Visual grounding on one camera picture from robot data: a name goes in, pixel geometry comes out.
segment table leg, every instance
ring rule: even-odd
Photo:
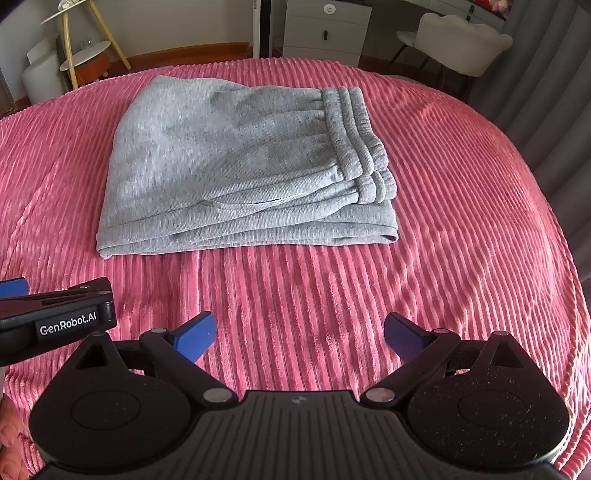
[[[92,10],[92,13],[95,15],[96,21],[99,23],[100,27],[103,29],[103,32],[105,32],[105,35],[111,41],[111,46],[115,49],[115,51],[117,52],[117,55],[119,55],[119,58],[123,62],[123,65],[125,65],[125,68],[128,70],[131,70],[131,65],[127,61],[127,58],[125,58],[123,51],[121,50],[119,44],[115,40],[115,37],[113,36],[111,31],[109,30],[109,27],[107,27],[107,24],[105,23],[103,16],[100,14],[99,9],[96,7],[94,0],[88,0],[88,6]]]
[[[76,90],[78,88],[78,80],[76,80],[74,60],[72,60],[72,44],[70,43],[70,24],[68,22],[68,12],[64,12],[64,14],[61,16],[61,26],[64,30],[64,50],[66,51],[68,70],[70,71],[70,80],[72,81],[72,88]]]

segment ribbed pink bedspread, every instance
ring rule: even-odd
[[[398,183],[391,246],[272,246],[102,260],[95,233],[117,123],[156,75],[246,85],[359,86]],[[119,326],[136,339],[201,310],[218,321],[200,360],[247,389],[356,393],[400,365],[382,322],[400,312],[469,339],[510,331],[565,398],[571,429],[556,465],[591,456],[589,314],[560,227],[511,143],[466,105],[337,63],[244,60],[105,80],[0,122],[0,278],[33,292],[105,275]],[[74,350],[15,365],[5,389],[23,418]],[[28,437],[31,469],[41,461]]]

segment chair leg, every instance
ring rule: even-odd
[[[439,70],[439,74],[437,74],[437,90],[443,91],[443,87],[445,86],[445,67],[441,65],[441,70]]]
[[[76,80],[76,70],[74,69],[74,60],[72,59],[72,44],[70,42],[70,23],[68,22],[68,12],[61,16],[61,26],[64,30],[64,50],[66,51],[66,59],[68,61],[68,70],[70,72],[70,81],[72,88],[78,88],[78,80]]]
[[[468,75],[464,75],[464,81],[462,82],[462,86],[457,91],[457,99],[460,101],[464,101],[464,97],[466,96],[466,92],[468,91],[468,86],[470,84],[470,77]]]
[[[390,67],[394,64],[394,62],[397,60],[397,58],[400,56],[400,54],[406,49],[406,47],[408,47],[408,45],[406,45],[406,43],[403,43],[402,47],[400,47],[398,49],[398,51],[396,52],[396,55],[394,57],[392,57],[392,60],[390,60],[390,63],[388,63],[388,66],[385,68],[384,75],[386,75],[388,73],[388,71],[390,70]]]
[[[105,32],[105,35],[111,41],[111,46],[117,52],[117,55],[119,56],[119,58],[123,62],[123,65],[125,65],[125,68],[128,70],[131,70],[131,65],[127,61],[127,58],[125,58],[123,51],[121,50],[121,48],[119,47],[119,44],[115,40],[115,37],[113,36],[111,31],[109,30],[109,27],[107,27],[107,24],[105,23],[103,16],[100,14],[99,9],[96,7],[94,0],[88,0],[88,6],[92,10],[92,13],[95,15],[96,21],[99,23],[101,29],[103,30],[103,32]]]
[[[470,77],[468,79],[468,88],[466,89],[466,100],[465,103],[466,105],[468,105],[468,102],[470,101],[470,92],[472,91],[472,85],[474,85],[474,77]]]
[[[418,80],[418,74],[421,73],[421,71],[422,71],[423,68],[425,68],[425,65],[429,61],[429,58],[430,58],[429,55],[427,55],[425,57],[425,59],[423,60],[423,63],[421,63],[421,66],[418,68],[418,70],[414,74],[414,80]]]

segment round black disc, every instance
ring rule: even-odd
[[[52,383],[31,412],[30,428],[45,460],[106,472],[165,454],[189,422],[189,402],[172,385],[129,371],[91,368]]]
[[[412,431],[433,453],[468,468],[518,469],[552,457],[568,412],[549,384],[515,378],[516,370],[430,383],[408,405]]]

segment gray curtain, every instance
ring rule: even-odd
[[[515,0],[513,47],[470,104],[519,149],[552,205],[591,305],[591,15],[573,0]]]

